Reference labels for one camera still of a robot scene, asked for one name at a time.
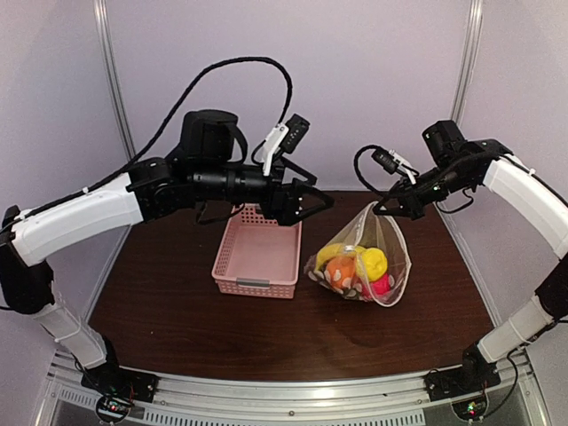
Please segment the clear dotted zip bag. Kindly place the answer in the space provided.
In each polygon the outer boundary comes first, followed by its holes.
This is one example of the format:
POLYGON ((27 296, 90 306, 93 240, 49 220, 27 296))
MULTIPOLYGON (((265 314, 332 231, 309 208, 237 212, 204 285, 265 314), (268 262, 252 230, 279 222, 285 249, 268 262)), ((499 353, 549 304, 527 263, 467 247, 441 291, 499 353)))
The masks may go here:
POLYGON ((412 262, 395 219, 374 207, 367 204, 311 256, 304 273, 345 300, 391 308, 406 291, 412 262))

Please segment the red toy apple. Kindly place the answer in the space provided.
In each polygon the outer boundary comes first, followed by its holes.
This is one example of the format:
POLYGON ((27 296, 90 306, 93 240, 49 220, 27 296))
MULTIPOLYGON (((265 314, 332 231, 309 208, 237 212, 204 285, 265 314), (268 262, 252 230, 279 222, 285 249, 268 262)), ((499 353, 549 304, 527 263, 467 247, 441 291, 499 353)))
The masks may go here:
POLYGON ((374 296, 384 296, 391 291, 390 275, 385 273, 380 279, 369 282, 362 288, 362 294, 366 299, 374 296))

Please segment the orange toy fruit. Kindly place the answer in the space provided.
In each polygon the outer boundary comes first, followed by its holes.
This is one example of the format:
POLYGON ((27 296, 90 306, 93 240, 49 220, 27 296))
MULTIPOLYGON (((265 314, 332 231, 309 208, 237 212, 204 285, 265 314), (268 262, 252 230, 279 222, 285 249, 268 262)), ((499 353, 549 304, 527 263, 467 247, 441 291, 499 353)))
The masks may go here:
POLYGON ((325 277, 332 288, 348 289, 356 274, 355 261, 348 256, 336 256, 326 266, 325 277))

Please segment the yellow toy bananas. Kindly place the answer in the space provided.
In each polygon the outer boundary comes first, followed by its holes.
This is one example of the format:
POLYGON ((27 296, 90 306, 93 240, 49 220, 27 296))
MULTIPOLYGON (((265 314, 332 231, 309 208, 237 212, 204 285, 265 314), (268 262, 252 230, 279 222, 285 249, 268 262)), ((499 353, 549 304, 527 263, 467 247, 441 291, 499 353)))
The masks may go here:
POLYGON ((359 245, 345 245, 342 243, 329 244, 324 248, 320 249, 317 255, 315 256, 315 265, 313 266, 313 270, 320 270, 324 266, 324 264, 326 264, 333 258, 337 256, 343 256, 351 258, 350 268, 354 271, 355 270, 354 258, 357 255, 362 254, 365 250, 366 248, 359 245))

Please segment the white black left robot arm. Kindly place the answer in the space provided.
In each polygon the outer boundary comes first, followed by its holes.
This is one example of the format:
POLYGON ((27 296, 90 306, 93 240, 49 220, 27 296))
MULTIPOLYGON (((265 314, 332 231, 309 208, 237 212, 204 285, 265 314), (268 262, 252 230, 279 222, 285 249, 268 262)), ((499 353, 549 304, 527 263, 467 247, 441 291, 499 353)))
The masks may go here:
POLYGON ((181 209, 204 210, 208 201, 256 204, 280 225, 295 225, 329 209, 334 201, 316 187, 316 177, 288 158, 308 129, 299 115, 277 124, 265 139, 262 163, 249 165, 233 160, 234 148, 248 148, 235 114, 192 111, 167 156, 128 165, 99 188, 64 201, 30 210, 8 208, 1 231, 1 289, 8 309, 36 319, 75 357, 87 380, 109 394, 122 392, 128 376, 113 345, 53 294, 49 256, 115 228, 181 209), (306 196, 317 198, 319 206, 304 209, 306 196))

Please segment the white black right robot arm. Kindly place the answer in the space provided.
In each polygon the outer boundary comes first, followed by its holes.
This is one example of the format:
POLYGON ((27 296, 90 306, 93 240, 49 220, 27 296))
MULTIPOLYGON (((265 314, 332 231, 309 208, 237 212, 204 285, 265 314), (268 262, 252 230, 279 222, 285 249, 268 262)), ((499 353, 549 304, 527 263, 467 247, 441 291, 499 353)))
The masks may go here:
POLYGON ((422 132, 433 167, 419 171, 402 155, 371 146, 370 156, 396 177, 375 191, 378 217, 409 220, 429 207, 457 215, 462 246, 500 267, 493 277, 495 296, 511 291, 501 321, 462 353, 458 366, 424 377, 430 391, 447 396, 452 388, 477 392, 497 385, 497 365, 513 350, 535 343, 567 318, 567 201, 552 190, 508 147, 494 138, 467 139, 452 120, 422 132))

